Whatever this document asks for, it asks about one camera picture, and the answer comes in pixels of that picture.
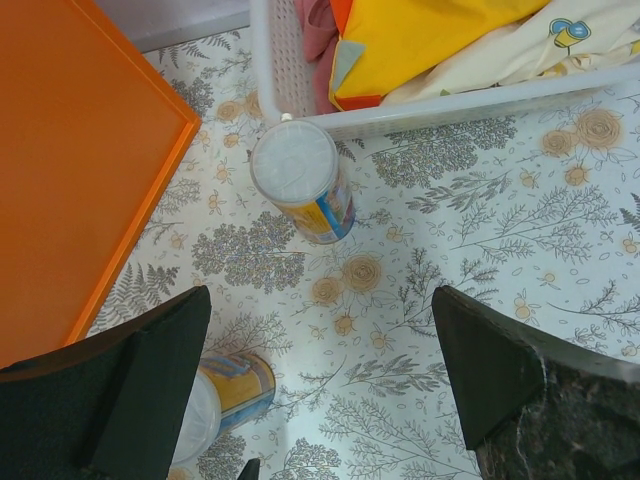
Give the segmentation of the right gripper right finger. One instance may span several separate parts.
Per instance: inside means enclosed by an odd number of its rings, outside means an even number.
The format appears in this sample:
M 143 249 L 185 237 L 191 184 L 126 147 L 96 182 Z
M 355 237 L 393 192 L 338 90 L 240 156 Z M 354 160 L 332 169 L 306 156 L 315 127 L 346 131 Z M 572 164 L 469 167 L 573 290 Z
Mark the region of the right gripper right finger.
M 520 323 L 450 286 L 434 291 L 432 311 L 482 478 L 638 478 L 638 364 Z

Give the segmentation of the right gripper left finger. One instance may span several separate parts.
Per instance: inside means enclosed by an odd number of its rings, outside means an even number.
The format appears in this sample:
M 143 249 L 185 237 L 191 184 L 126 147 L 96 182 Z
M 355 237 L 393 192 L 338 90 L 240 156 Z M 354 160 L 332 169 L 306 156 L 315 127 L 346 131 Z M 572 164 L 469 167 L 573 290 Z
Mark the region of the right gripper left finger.
M 4 479 L 164 479 L 211 315 L 193 287 L 1 371 Z

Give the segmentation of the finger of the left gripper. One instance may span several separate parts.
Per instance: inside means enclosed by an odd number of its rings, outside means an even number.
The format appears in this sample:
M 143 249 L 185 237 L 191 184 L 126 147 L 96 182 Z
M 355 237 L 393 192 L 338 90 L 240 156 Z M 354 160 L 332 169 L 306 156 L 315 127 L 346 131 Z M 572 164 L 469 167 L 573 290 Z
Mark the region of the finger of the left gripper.
M 237 480 L 259 480 L 261 461 L 253 458 L 247 461 Z

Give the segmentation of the blue cup white lid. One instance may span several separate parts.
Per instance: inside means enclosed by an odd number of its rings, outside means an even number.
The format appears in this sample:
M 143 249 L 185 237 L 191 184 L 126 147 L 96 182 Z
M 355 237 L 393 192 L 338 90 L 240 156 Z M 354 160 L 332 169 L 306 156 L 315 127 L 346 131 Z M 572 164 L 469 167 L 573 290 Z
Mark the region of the blue cup white lid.
M 222 434 L 266 412 L 276 379 L 268 363 L 251 353 L 203 357 L 184 412 L 172 463 L 203 454 Z

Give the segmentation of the tall yellow canister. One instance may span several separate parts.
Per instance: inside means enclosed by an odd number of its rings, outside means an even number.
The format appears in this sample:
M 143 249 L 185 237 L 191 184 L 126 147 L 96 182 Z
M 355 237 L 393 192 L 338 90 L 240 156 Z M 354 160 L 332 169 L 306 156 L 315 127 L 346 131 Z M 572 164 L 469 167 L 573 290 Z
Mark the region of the tall yellow canister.
M 329 134 L 302 120 L 269 128 L 250 156 L 255 187 L 308 241 L 335 243 L 355 220 L 348 177 Z

